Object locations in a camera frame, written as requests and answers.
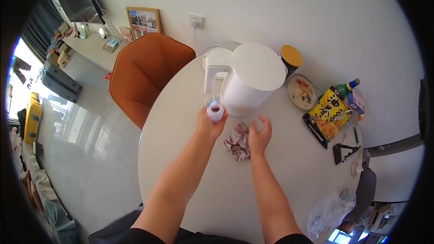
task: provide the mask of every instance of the white electric kettle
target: white electric kettle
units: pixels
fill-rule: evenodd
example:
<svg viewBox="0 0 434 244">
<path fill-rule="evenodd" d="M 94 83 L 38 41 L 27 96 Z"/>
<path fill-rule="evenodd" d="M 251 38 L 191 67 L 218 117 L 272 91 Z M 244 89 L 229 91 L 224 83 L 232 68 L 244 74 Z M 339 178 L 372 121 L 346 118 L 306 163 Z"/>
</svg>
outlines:
<svg viewBox="0 0 434 244">
<path fill-rule="evenodd" d="M 214 48 L 205 53 L 205 93 L 212 91 L 216 74 L 227 73 L 220 90 L 220 102 L 235 117 L 246 117 L 285 81 L 280 57 L 257 43 L 245 43 L 233 52 Z"/>
</svg>

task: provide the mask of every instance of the snack bag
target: snack bag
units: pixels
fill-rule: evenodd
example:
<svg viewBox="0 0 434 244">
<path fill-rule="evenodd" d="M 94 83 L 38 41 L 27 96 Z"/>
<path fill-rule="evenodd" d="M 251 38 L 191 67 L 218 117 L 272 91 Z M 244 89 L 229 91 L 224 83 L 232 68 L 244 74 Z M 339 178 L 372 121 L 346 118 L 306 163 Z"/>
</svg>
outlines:
<svg viewBox="0 0 434 244">
<path fill-rule="evenodd" d="M 319 103 L 308 113 L 303 120 L 324 148 L 339 132 L 339 129 L 348 121 L 350 113 L 342 117 L 339 114 L 348 111 L 348 104 L 334 87 L 328 89 Z"/>
</svg>

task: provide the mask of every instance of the desk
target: desk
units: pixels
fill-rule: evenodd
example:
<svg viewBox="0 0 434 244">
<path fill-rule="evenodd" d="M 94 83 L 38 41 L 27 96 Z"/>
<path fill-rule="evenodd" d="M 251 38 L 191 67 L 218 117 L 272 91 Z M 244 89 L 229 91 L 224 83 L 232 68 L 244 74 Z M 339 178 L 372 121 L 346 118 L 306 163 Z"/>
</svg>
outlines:
<svg viewBox="0 0 434 244">
<path fill-rule="evenodd" d="M 107 71 L 113 71 L 115 66 L 116 57 L 121 47 L 118 46 L 113 53 L 104 50 L 102 47 L 111 38 L 107 35 L 102 39 L 98 33 L 89 30 L 87 39 L 74 38 L 74 32 L 68 37 L 63 38 L 63 41 L 81 55 L 87 57 Z"/>
<path fill-rule="evenodd" d="M 138 183 L 144 203 L 158 176 L 181 153 L 196 130 L 196 116 L 206 97 L 202 57 L 192 60 L 169 81 L 149 112 L 138 148 Z M 222 82 L 215 81 L 214 92 L 219 91 Z M 285 83 L 254 114 L 244 118 L 229 115 L 185 210 L 182 228 L 263 243 L 250 160 L 236 162 L 222 144 L 237 122 L 248 123 L 259 112 L 271 119 L 273 137 L 266 157 L 301 231 L 306 233 L 309 213 L 317 202 L 335 189 L 357 189 L 359 176 L 351 176 L 351 163 L 357 160 L 361 164 L 361 157 L 355 154 L 335 165 L 332 150 L 334 144 L 342 142 L 345 132 L 347 144 L 356 145 L 352 128 L 345 125 L 325 150 L 303 122 L 306 111 L 292 102 Z M 321 233 L 315 243 L 322 243 L 331 232 Z"/>
</svg>

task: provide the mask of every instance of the tiled floor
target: tiled floor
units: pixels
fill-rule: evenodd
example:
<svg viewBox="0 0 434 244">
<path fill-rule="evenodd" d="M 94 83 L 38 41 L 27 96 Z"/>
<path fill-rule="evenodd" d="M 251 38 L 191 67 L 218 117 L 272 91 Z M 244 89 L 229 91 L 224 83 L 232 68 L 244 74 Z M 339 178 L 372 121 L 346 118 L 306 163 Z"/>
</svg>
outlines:
<svg viewBox="0 0 434 244">
<path fill-rule="evenodd" d="M 77 103 L 42 102 L 40 159 L 70 218 L 87 235 L 141 202 L 137 149 L 141 130 L 111 99 L 107 73 L 78 53 L 65 72 L 83 86 Z"/>
</svg>

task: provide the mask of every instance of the black shirt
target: black shirt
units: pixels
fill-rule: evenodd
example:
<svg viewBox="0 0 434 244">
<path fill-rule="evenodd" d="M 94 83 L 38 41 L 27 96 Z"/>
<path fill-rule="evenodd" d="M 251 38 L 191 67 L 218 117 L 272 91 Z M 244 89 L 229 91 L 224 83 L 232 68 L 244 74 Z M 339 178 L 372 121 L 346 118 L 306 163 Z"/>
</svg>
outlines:
<svg viewBox="0 0 434 244">
<path fill-rule="evenodd" d="M 161 239 L 153 234 L 138 228 L 129 229 L 122 237 L 118 244 L 165 244 Z M 214 243 L 214 244 L 248 244 L 246 241 L 235 240 L 228 237 L 219 237 L 214 235 L 204 235 L 202 233 L 193 233 L 182 228 L 173 242 L 174 244 L 198 244 L 198 243 Z M 282 237 L 275 244 L 312 244 L 305 235 L 292 234 Z"/>
</svg>

